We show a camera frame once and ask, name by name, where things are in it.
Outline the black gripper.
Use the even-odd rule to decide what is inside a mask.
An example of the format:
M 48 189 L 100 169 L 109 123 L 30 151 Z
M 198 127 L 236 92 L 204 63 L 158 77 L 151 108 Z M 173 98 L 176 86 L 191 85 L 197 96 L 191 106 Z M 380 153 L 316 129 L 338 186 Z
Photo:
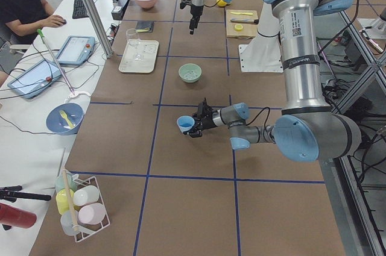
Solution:
M 198 104 L 197 111 L 192 115 L 195 120 L 195 129 L 184 131 L 183 134 L 192 138 L 198 138 L 202 136 L 202 130 L 215 128 L 216 125 L 213 120 L 215 113 L 216 111 L 207 104 L 207 100 L 204 98 L 203 101 Z
M 181 0 L 180 9 L 184 9 L 186 6 L 190 6 L 190 14 L 192 15 L 189 23 L 189 33 L 194 34 L 195 29 L 198 27 L 199 17 L 203 14 L 204 0 Z

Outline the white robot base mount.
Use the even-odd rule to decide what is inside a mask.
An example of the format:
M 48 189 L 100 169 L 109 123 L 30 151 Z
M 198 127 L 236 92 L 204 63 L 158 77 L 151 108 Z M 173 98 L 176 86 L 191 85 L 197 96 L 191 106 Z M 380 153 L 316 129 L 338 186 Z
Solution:
M 239 45 L 239 59 L 241 72 L 283 72 L 279 20 L 270 4 L 263 3 L 255 38 L 248 45 Z

